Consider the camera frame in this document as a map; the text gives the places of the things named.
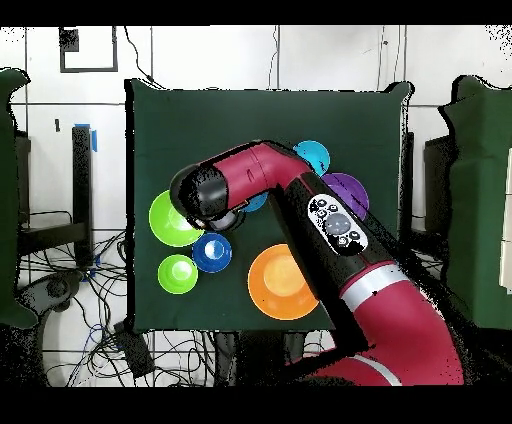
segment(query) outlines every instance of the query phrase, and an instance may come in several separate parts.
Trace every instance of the orange bowl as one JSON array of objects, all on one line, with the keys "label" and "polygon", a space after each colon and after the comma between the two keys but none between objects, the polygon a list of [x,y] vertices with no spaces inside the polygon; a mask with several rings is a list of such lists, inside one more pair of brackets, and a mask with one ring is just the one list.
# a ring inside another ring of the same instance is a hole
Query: orange bowl
[{"label": "orange bowl", "polygon": [[318,305],[286,244],[261,252],[248,276],[249,295],[256,307],[271,318],[302,318]]}]

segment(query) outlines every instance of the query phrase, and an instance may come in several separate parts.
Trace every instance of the purple bowl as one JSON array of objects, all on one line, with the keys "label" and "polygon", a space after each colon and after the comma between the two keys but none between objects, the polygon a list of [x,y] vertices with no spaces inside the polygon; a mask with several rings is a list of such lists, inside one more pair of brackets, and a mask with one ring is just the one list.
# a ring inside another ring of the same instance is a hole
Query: purple bowl
[{"label": "purple bowl", "polygon": [[366,218],[370,200],[363,185],[354,177],[336,172],[325,174],[322,180],[349,206],[361,221]]}]

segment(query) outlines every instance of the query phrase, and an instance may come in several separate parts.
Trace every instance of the green bowl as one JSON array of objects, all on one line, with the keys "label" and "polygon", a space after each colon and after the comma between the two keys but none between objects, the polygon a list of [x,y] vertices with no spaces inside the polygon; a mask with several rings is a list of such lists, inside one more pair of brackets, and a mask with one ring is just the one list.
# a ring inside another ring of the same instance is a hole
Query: green bowl
[{"label": "green bowl", "polygon": [[149,208],[149,226],[155,237],[172,247],[184,247],[195,243],[204,233],[196,230],[174,208],[169,190],[160,194]]},{"label": "green bowl", "polygon": [[172,255],[158,267],[158,282],[171,294],[184,294],[194,288],[199,272],[190,258]]}]

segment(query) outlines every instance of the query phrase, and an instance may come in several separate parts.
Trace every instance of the dark green tabletop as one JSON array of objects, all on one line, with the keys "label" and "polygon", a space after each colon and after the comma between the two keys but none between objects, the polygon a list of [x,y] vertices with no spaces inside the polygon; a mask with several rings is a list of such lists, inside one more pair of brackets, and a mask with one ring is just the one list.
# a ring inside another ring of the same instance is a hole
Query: dark green tabletop
[{"label": "dark green tabletop", "polygon": [[474,76],[454,85],[455,98],[440,108],[459,149],[450,169],[447,282],[455,304],[478,327],[512,330],[512,295],[499,285],[512,90]]},{"label": "dark green tabletop", "polygon": [[151,232],[152,201],[183,167],[236,145],[269,139],[292,146],[316,140],[329,150],[328,172],[344,172],[364,185],[370,210],[397,231],[401,107],[410,85],[387,93],[330,91],[164,91],[132,80],[135,125],[135,328],[168,330],[313,330],[331,328],[319,305],[295,321],[261,313],[247,289],[251,263],[266,248],[284,243],[270,206],[247,216],[226,234],[233,259],[220,273],[200,272],[184,295],[165,292],[157,280],[164,258],[190,256],[191,246],[171,248]]}]

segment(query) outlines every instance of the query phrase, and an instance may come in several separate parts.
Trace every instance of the green cloth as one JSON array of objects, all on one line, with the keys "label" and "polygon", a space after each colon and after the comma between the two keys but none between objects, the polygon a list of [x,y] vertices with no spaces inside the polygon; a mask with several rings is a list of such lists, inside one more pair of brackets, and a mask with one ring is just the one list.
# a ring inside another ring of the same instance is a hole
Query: green cloth
[{"label": "green cloth", "polygon": [[288,146],[322,143],[331,156],[328,172],[344,172],[364,185],[370,210],[397,232],[401,107],[410,85],[387,93],[329,91],[163,91],[132,80],[135,125],[135,328],[169,330],[313,330],[331,328],[319,305],[304,318],[278,321],[260,312],[247,289],[251,263],[266,248],[284,243],[267,203],[225,234],[233,247],[229,266],[200,272],[184,295],[166,293],[157,269],[171,248],[150,230],[151,202],[187,165],[255,139]]},{"label": "green cloth", "polygon": [[511,330],[512,295],[499,285],[499,275],[512,91],[464,77],[456,83],[453,104],[441,110],[460,152],[450,170],[448,285],[478,327]]},{"label": "green cloth", "polygon": [[10,107],[11,95],[29,82],[16,69],[0,70],[0,323],[30,328],[38,318],[14,299],[19,275],[18,261],[18,165],[14,144],[15,120]]}]

